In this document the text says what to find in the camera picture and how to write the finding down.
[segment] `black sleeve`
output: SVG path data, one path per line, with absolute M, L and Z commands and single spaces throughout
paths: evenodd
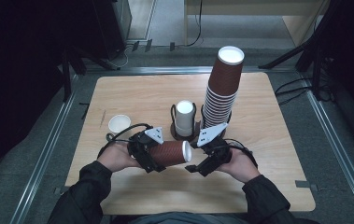
M 298 223 L 289 211 L 288 200 L 264 175 L 248 181 L 243 191 L 248 203 L 249 223 Z
M 111 176 L 112 172 L 99 161 L 83 167 L 79 181 L 58 200 L 48 223 L 100 223 L 100 202 L 110 192 Z

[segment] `person's right hand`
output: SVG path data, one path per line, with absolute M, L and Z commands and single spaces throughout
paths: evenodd
M 232 159 L 228 163 L 222 164 L 217 170 L 229 174 L 243 183 L 247 183 L 261 174 L 250 158 L 235 148 L 232 148 Z

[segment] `gray floor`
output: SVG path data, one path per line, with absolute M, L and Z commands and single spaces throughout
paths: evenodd
M 163 30 L 163 32 L 172 33 L 168 30 Z M 266 38 L 272 37 L 262 35 L 262 37 L 258 37 L 258 43 L 261 43 L 261 39 Z M 156 39 L 166 40 L 164 43 L 169 44 L 169 39 L 174 38 L 158 37 Z M 152 47 L 148 52 L 145 52 L 145 47 L 140 47 L 136 51 L 127 49 L 128 63 L 122 67 L 121 72 L 134 71 L 129 69 L 136 67 L 178 66 L 180 68 L 181 66 L 212 66 L 219 46 L 222 44 L 224 42 L 220 41 L 212 47 L 178 47 L 174 51 L 169 51 L 168 47 Z M 243 69 L 246 72 L 257 70 L 256 65 L 267 63 L 292 48 L 291 46 L 288 47 L 288 45 L 282 48 L 256 48 L 254 44 L 248 45 L 248 42 L 245 42 L 244 38 L 240 44 L 242 46 L 237 46 L 242 48 L 246 53 L 245 67 Z M 284 62 L 273 71 L 266 71 L 274 89 L 300 77 L 292 69 L 298 56 Z M 126 60 L 127 58 L 121 55 L 117 60 L 112 62 L 125 64 Z M 74 86 L 75 98 L 55 144 L 49 165 L 40 181 L 40 185 L 23 223 L 46 223 L 53 206 L 59 198 L 59 194 L 54 191 L 57 188 L 61 188 L 66 180 L 69 165 L 72 161 L 80 130 L 84 122 L 82 116 L 86 110 L 86 106 L 79 103 L 90 102 L 95 82 L 99 77 L 118 74 L 118 72 L 104 71 L 104 69 L 92 63 L 88 63 L 88 67 L 88 74 L 86 76 L 79 76 Z M 291 97 L 291 95 L 279 98 L 279 101 L 288 97 Z M 38 119 L 27 138 L 11 149 L 0 162 L 0 223 L 8 223 L 12 219 L 24 188 L 46 144 L 52 125 L 63 106 L 62 100 L 63 90 L 60 90 Z M 336 105 L 325 103 L 324 106 L 335 129 L 339 133 L 349 157 L 354 163 L 352 133 Z M 318 186 L 318 190 L 312 190 L 316 201 L 316 209 L 312 212 L 296 213 L 295 215 L 297 217 L 310 218 L 320 223 L 354 223 L 354 194 L 347 183 L 337 158 L 334 156 L 331 145 L 322 130 L 318 117 L 307 96 L 303 95 L 286 105 L 282 105 L 280 108 L 307 180 L 311 184 Z M 109 217 L 105 217 L 103 223 L 107 223 L 108 221 Z

